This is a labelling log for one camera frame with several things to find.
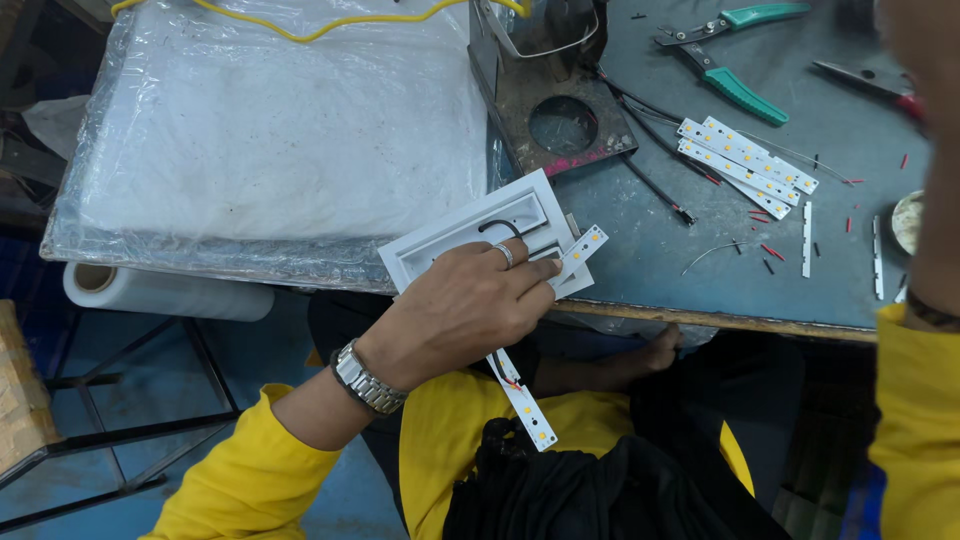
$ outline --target ring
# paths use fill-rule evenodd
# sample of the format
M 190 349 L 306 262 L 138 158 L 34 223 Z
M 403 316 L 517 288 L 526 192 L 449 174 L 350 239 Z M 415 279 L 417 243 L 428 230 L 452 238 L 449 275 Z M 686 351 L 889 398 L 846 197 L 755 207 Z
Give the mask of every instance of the ring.
M 503 244 L 493 244 L 493 247 L 500 250 L 504 257 L 507 258 L 507 270 L 510 270 L 514 267 L 514 254 L 510 253 L 510 248 Z

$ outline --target yellow shirt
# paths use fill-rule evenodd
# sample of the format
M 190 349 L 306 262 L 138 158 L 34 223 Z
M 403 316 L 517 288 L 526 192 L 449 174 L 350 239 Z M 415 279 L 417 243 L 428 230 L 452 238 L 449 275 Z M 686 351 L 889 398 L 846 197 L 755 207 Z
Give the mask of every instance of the yellow shirt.
M 879 314 L 877 401 L 883 421 L 871 458 L 888 477 L 884 538 L 960 538 L 960 335 L 899 326 L 902 306 Z M 289 386 L 268 384 L 233 436 L 190 468 L 144 538 L 304 538 L 300 516 L 339 452 L 314 450 L 288 433 L 270 403 Z M 453 410 L 446 406 L 460 404 Z M 538 401 L 557 433 L 552 450 L 601 456 L 633 426 L 621 394 L 577 392 Z M 400 497 L 411 538 L 440 538 L 453 481 L 473 468 L 488 420 L 515 416 L 500 385 L 467 372 L 431 380 L 404 407 Z M 753 492 L 749 471 L 724 425 L 721 451 Z

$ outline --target yellow cable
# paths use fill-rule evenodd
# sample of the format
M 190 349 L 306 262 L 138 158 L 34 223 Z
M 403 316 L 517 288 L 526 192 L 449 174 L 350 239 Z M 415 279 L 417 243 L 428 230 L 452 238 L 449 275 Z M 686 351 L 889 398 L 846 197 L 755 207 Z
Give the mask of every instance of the yellow cable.
M 120 2 L 119 4 L 115 4 L 112 8 L 110 8 L 110 13 L 113 15 L 113 18 L 116 18 L 120 10 L 124 10 L 125 8 L 128 8 L 134 4 L 139 4 L 140 2 L 143 2 L 143 1 L 144 0 L 124 0 L 123 2 Z M 282 28 L 278 27 L 276 24 L 270 21 L 263 20 L 256 17 L 251 17 L 249 15 L 244 15 L 238 12 L 232 12 L 230 10 L 225 10 L 219 6 L 214 6 L 213 4 L 206 2 L 205 0 L 193 0 L 193 1 L 207 8 L 208 10 L 212 10 L 222 15 L 226 15 L 230 18 L 251 22 L 253 24 L 259 24 L 260 26 L 265 26 L 273 30 L 274 32 L 280 34 L 281 36 L 286 37 L 291 41 L 296 41 L 297 43 L 307 43 L 309 41 L 313 41 L 314 39 L 326 34 L 327 32 L 333 30 L 334 28 L 337 28 L 338 26 L 344 26 L 347 24 L 357 24 L 361 22 L 423 22 L 424 20 L 430 18 L 431 16 L 433 16 L 443 8 L 449 8 L 454 4 L 467 2 L 467 0 L 443 0 L 438 4 L 435 4 L 432 8 L 430 8 L 426 12 L 423 12 L 419 15 L 362 15 L 362 16 L 356 16 L 356 17 L 344 17 L 327 24 L 326 26 L 324 26 L 323 28 L 321 28 L 320 30 L 318 30 L 317 32 L 314 32 L 309 36 L 294 36 L 293 34 L 290 34 L 286 30 L 283 30 Z M 511 10 L 514 10 L 516 14 L 520 15 L 523 18 L 527 18 L 530 16 L 531 0 L 521 0 L 523 2 L 523 6 L 519 5 L 517 2 L 513 2 L 512 0 L 491 0 L 491 1 L 500 5 L 506 6 Z

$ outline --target plastic wrap roll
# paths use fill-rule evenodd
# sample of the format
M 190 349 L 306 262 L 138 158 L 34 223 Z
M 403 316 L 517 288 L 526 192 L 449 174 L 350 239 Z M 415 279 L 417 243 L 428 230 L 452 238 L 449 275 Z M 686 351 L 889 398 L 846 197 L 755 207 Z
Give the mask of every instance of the plastic wrap roll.
M 274 306 L 274 290 L 257 283 L 70 262 L 63 289 L 77 306 L 207 319 L 257 321 Z

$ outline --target pliers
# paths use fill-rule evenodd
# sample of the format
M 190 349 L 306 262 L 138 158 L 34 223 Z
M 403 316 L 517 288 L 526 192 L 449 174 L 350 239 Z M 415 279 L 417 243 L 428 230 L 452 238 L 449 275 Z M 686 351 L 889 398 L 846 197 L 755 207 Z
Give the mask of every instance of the pliers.
M 681 32 L 670 26 L 660 26 L 666 36 L 657 36 L 656 42 L 663 46 L 676 46 L 689 56 L 704 72 L 703 79 L 715 86 L 734 103 L 775 126 L 782 126 L 790 116 L 767 100 L 756 95 L 740 82 L 727 68 L 721 67 L 704 51 L 697 41 L 714 37 L 727 30 L 740 30 L 757 23 L 803 16 L 810 11 L 809 4 L 769 4 L 740 10 L 724 10 L 720 15 L 701 26 Z
M 884 73 L 865 67 L 853 67 L 828 61 L 815 61 L 817 67 L 823 68 L 834 77 L 848 85 L 855 86 L 878 97 L 890 100 L 897 107 L 903 109 L 912 118 L 924 119 L 924 102 L 913 93 L 913 86 L 903 75 Z

